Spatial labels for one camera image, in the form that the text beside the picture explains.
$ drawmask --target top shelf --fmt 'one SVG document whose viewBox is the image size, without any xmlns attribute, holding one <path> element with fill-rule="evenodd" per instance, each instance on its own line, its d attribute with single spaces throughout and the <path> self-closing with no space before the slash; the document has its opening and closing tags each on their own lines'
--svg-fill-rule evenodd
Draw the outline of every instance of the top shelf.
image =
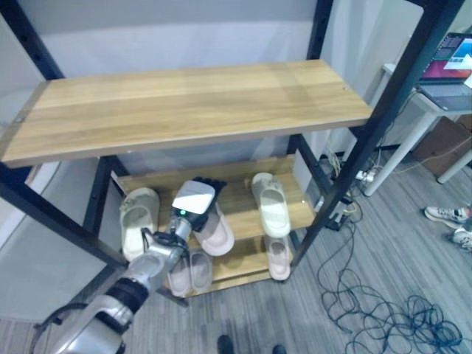
<svg viewBox="0 0 472 354">
<path fill-rule="evenodd" d="M 371 108 L 321 60 L 53 80 L 0 139 L 22 167 L 363 125 Z"/>
</svg>

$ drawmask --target person's foot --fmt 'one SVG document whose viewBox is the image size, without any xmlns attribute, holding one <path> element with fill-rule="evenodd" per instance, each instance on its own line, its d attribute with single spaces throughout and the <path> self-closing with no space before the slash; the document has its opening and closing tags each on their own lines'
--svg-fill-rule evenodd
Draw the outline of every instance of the person's foot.
<svg viewBox="0 0 472 354">
<path fill-rule="evenodd" d="M 458 229 L 461 227 L 466 220 L 472 216 L 471 208 L 460 208 L 460 209 L 446 209 L 437 208 L 435 206 L 428 206 L 425 209 L 425 216 L 429 220 L 439 221 L 445 223 L 447 226 Z"/>
<path fill-rule="evenodd" d="M 451 241 L 472 252 L 472 231 L 459 227 L 452 234 Z"/>
<path fill-rule="evenodd" d="M 278 344 L 272 350 L 272 354 L 287 354 L 287 351 L 285 350 L 283 345 Z"/>
<path fill-rule="evenodd" d="M 223 334 L 218 338 L 218 354 L 235 354 L 233 340 L 230 336 Z"/>
</svg>

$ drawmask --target laptop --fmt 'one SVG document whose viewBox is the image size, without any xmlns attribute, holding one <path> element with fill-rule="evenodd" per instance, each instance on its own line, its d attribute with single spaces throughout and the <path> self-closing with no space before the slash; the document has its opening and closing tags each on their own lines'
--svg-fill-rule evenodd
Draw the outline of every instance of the laptop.
<svg viewBox="0 0 472 354">
<path fill-rule="evenodd" d="M 416 89 L 444 111 L 472 111 L 472 35 L 448 33 Z"/>
</svg>

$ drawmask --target laptop screen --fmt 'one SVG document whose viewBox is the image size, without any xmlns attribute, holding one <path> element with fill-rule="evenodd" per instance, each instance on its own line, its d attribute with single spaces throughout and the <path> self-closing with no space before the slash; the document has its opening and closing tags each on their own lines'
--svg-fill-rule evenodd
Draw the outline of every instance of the laptop screen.
<svg viewBox="0 0 472 354">
<path fill-rule="evenodd" d="M 421 80 L 464 81 L 472 74 L 472 35 L 448 33 Z"/>
</svg>

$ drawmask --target slide sandal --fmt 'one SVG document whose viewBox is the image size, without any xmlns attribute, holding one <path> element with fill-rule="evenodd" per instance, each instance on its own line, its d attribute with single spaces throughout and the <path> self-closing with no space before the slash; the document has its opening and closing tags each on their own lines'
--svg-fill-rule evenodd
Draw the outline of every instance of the slide sandal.
<svg viewBox="0 0 472 354">
<path fill-rule="evenodd" d="M 213 282 L 212 258 L 202 250 L 190 252 L 192 287 L 198 293 L 207 291 Z"/>
<path fill-rule="evenodd" d="M 290 259 L 287 237 L 264 237 L 268 256 L 268 272 L 274 280 L 286 280 L 290 276 Z"/>
<path fill-rule="evenodd" d="M 279 180 L 272 174 L 261 172 L 251 183 L 265 233 L 274 238 L 285 237 L 290 232 L 288 207 Z"/>
<path fill-rule="evenodd" d="M 210 256 L 228 253 L 235 244 L 235 236 L 229 228 L 218 203 L 209 211 L 208 221 L 201 232 L 194 232 L 201 248 Z"/>
<path fill-rule="evenodd" d="M 189 261 L 186 257 L 181 258 L 167 274 L 167 280 L 173 296 L 184 297 L 192 290 Z"/>
<path fill-rule="evenodd" d="M 141 228 L 147 227 L 151 233 L 157 230 L 159 196 L 150 188 L 138 188 L 123 201 L 119 214 L 123 255 L 128 262 L 145 253 L 145 243 Z"/>
</svg>

